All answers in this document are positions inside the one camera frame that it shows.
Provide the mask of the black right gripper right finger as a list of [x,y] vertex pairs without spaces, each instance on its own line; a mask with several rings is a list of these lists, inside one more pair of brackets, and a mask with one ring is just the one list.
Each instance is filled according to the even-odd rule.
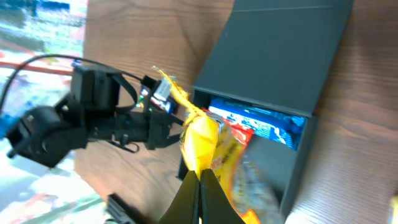
[[201,172],[200,202],[203,224],[244,224],[211,169]]

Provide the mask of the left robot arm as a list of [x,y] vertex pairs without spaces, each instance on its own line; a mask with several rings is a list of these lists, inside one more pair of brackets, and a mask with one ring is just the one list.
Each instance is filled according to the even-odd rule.
[[171,135],[170,129],[173,124],[182,125],[181,119],[149,108],[120,107],[121,88],[134,102],[138,100],[121,71],[75,67],[70,91],[58,103],[32,108],[6,131],[11,143],[7,156],[22,156],[54,168],[71,150],[84,149],[93,141],[106,141],[122,150],[135,142],[144,143],[149,150],[178,142],[179,136]]

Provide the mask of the blue Oreo cookie pack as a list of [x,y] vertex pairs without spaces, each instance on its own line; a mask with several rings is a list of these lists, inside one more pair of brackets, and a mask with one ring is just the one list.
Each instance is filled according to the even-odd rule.
[[237,101],[213,96],[208,110],[241,126],[250,128],[254,134],[282,143],[297,150],[303,133],[305,118],[249,106]]

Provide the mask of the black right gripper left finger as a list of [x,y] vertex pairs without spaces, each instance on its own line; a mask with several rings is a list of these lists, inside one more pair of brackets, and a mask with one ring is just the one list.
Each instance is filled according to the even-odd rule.
[[199,223],[200,182],[194,171],[185,176],[170,207],[159,220],[160,224]]

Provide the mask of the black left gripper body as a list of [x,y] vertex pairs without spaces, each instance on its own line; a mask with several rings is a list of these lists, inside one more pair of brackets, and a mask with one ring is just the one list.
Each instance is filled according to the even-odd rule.
[[179,135],[170,135],[173,124],[183,121],[160,111],[130,112],[112,118],[96,118],[89,122],[88,139],[104,140],[124,148],[132,142],[143,142],[146,148],[165,148],[179,141]]

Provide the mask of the yellow snack bag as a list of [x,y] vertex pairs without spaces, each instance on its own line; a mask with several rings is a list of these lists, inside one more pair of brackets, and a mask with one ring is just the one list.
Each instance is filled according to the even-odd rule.
[[283,223],[279,203],[252,160],[245,158],[246,147],[233,136],[221,118],[207,115],[188,99],[188,93],[162,69],[171,85],[171,94],[187,111],[180,135],[183,162],[201,177],[211,169],[235,212],[244,223]]

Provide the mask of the red snack bag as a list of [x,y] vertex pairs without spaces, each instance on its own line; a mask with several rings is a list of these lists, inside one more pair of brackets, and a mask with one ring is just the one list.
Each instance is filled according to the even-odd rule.
[[237,121],[230,121],[227,118],[224,118],[220,115],[212,113],[208,109],[203,109],[207,115],[216,116],[217,118],[221,118],[223,122],[231,128],[231,132],[233,136],[246,147],[250,142],[251,138],[254,136],[254,130],[248,127],[239,124]]

